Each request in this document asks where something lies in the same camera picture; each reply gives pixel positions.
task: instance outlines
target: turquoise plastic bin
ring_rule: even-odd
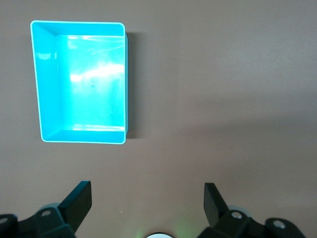
[[[123,144],[128,131],[124,25],[36,20],[31,36],[42,140]]]

